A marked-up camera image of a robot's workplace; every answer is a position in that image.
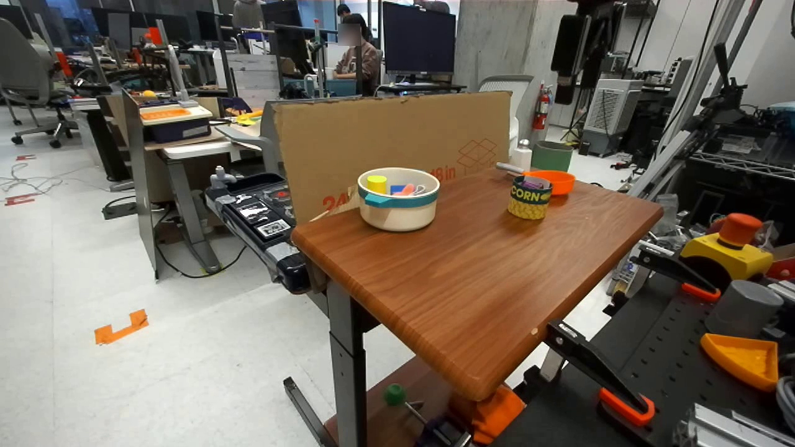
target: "green object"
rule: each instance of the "green object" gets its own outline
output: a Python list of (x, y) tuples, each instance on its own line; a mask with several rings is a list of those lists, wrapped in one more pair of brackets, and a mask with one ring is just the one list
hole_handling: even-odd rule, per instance
[(401, 408), (404, 406), (404, 390), (396, 384), (383, 393), (383, 401), (387, 403), (387, 408)]
[(556, 141), (538, 141), (532, 149), (529, 166), (535, 169), (555, 169), (555, 172), (568, 172), (571, 164), (571, 146), (556, 145)]

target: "cardboard sheet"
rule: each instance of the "cardboard sheet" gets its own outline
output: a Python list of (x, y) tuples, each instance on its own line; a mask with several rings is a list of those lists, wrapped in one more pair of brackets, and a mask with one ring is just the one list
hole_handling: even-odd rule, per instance
[(299, 223), (348, 206), (368, 169), (427, 169), (444, 195), (447, 182), (495, 169), (509, 146), (507, 93), (281, 103), (273, 109)]

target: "orange bin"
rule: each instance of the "orange bin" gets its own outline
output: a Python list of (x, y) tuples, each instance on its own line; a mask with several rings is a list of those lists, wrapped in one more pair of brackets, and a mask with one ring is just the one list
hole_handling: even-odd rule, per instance
[(555, 169), (529, 169), (525, 172), (525, 180), (543, 180), (552, 184), (552, 196), (568, 196), (573, 190), (573, 177), (568, 172), (555, 172)]

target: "white bowl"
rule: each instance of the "white bowl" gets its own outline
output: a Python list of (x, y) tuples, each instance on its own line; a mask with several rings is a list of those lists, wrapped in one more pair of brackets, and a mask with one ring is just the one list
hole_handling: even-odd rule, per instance
[[(368, 177), (386, 177), (389, 184), (412, 184), (412, 196), (387, 196), (368, 190)], [(420, 169), (383, 166), (357, 177), (360, 216), (383, 231), (418, 231), (438, 216), (440, 182)]]

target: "box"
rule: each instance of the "box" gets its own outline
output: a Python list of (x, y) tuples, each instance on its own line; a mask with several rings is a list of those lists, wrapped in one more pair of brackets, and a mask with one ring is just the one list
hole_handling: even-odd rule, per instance
[(427, 169), (444, 195), (447, 182), (495, 169), (509, 146), (507, 93), (278, 103), (273, 112), (299, 223), (346, 210), (368, 169)]

